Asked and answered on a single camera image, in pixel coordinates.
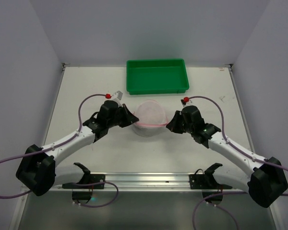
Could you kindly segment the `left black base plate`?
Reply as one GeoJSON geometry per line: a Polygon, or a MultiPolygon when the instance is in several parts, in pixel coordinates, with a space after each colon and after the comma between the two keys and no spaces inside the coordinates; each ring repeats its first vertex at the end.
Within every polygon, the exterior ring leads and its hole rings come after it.
{"type": "Polygon", "coordinates": [[[104,189],[105,181],[104,174],[87,174],[78,182],[79,185],[74,185],[73,183],[63,184],[63,189],[104,189]]]}

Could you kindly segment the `aluminium mounting rail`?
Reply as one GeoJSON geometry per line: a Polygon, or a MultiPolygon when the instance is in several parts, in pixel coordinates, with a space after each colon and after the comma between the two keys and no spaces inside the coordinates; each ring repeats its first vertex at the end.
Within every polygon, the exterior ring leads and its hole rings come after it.
{"type": "MultiPolygon", "coordinates": [[[[43,195],[50,188],[58,185],[73,183],[79,185],[78,182],[87,174],[98,174],[84,172],[81,169],[61,168],[55,173],[54,177],[46,176],[40,179],[37,184],[24,184],[30,189],[34,190],[37,196],[43,195]]],[[[114,183],[116,186],[123,187],[186,187],[190,188],[189,174],[186,173],[104,173],[106,182],[114,183]]],[[[216,171],[213,173],[216,182],[221,185],[221,189],[239,189],[248,192],[251,178],[245,173],[231,172],[231,171],[216,171]]]]}

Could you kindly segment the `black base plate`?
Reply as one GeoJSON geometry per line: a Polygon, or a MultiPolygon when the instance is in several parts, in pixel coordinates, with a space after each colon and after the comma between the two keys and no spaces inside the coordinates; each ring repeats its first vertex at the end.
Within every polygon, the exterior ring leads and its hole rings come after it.
{"type": "Polygon", "coordinates": [[[213,177],[214,171],[198,169],[195,173],[189,174],[189,184],[191,189],[220,189],[213,177]]]}
{"type": "Polygon", "coordinates": [[[74,185],[73,183],[63,184],[63,189],[104,189],[105,181],[104,174],[87,174],[78,182],[79,185],[74,185]]]}

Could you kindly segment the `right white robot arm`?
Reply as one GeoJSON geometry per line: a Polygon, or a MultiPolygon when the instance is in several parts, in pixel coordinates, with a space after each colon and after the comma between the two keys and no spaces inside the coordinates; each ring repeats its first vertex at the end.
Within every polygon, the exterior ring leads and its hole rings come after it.
{"type": "Polygon", "coordinates": [[[221,154],[237,166],[236,170],[229,170],[221,163],[214,163],[207,168],[203,180],[210,188],[226,185],[242,190],[265,208],[288,189],[278,159],[266,159],[247,149],[245,155],[239,153],[231,146],[232,141],[222,136],[220,128],[204,121],[196,106],[188,105],[181,111],[176,111],[166,127],[173,133],[190,134],[196,143],[221,154]]]}

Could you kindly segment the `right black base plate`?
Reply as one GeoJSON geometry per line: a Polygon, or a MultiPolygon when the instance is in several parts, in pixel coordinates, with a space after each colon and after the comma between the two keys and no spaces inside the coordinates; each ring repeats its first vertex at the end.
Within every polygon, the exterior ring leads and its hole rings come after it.
{"type": "Polygon", "coordinates": [[[191,189],[220,189],[213,177],[214,171],[198,169],[195,173],[189,174],[189,184],[191,189]]]}

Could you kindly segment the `green plastic tray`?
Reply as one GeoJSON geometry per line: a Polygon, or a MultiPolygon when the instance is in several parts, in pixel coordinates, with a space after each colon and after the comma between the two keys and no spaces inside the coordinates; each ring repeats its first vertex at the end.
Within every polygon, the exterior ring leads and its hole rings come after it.
{"type": "Polygon", "coordinates": [[[128,60],[126,91],[130,95],[185,93],[189,89],[181,58],[128,60]]]}

